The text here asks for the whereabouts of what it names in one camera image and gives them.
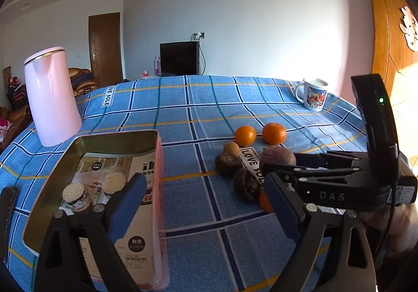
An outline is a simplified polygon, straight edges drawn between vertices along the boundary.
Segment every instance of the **pink bottle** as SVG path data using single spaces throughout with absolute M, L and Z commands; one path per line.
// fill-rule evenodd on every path
M 82 121 L 63 47 L 45 49 L 28 57 L 25 81 L 33 122 L 43 146 L 60 144 L 79 131 Z

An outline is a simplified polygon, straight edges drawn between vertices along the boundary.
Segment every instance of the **wall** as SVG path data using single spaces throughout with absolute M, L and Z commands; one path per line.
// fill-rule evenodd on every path
M 128 79 L 152 71 L 160 43 L 199 31 L 207 75 L 315 76 L 339 94 L 371 69 L 371 0 L 125 0 L 124 10 Z
M 3 64 L 3 57 L 4 57 L 4 30 L 5 25 L 0 23 L 0 69 L 4 69 Z M 0 73 L 0 106 L 2 107 L 10 107 L 9 101 L 6 97 L 6 92 L 4 89 L 4 81 L 3 81 L 3 71 Z
M 24 78 L 27 57 L 63 46 L 69 68 L 90 69 L 89 16 L 115 12 L 123 13 L 123 0 L 62 0 L 31 11 L 5 27 L 4 66 L 12 67 L 13 76 Z

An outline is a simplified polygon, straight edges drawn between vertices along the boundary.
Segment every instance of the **brown wooden door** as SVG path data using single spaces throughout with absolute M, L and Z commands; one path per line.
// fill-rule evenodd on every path
M 89 16 L 91 71 L 100 87 L 122 82 L 120 13 Z
M 418 174 L 418 52 L 408 47 L 402 8 L 405 0 L 371 0 L 375 24 L 372 73 L 382 76 L 390 97 L 400 150 Z

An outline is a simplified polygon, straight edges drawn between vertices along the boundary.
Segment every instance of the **tablecloth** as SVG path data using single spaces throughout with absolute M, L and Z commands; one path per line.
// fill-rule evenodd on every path
M 43 183 L 72 140 L 88 133 L 156 128 L 164 153 L 164 211 L 170 284 L 166 291 L 268 291 L 295 244 L 274 214 L 241 202 L 232 180 L 217 175 L 214 158 L 234 131 L 251 125 L 254 149 L 265 143 L 262 127 L 284 125 L 283 145 L 294 152 L 365 151 L 357 109 L 329 94 L 321 112 L 305 109 L 291 88 L 273 78 L 176 76 L 136 80 L 77 99 L 80 131 L 54 147 L 43 147 L 34 124 L 0 155 L 0 187 L 18 186 L 6 265 L 25 291 L 33 290 L 37 258 L 22 243 L 29 212 Z M 306 291 L 313 289 L 326 242 Z M 97 285 L 105 290 L 102 284 Z

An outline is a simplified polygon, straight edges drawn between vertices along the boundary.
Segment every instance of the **television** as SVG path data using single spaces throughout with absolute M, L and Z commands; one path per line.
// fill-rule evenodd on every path
M 200 75 L 199 42 L 160 44 L 161 76 Z

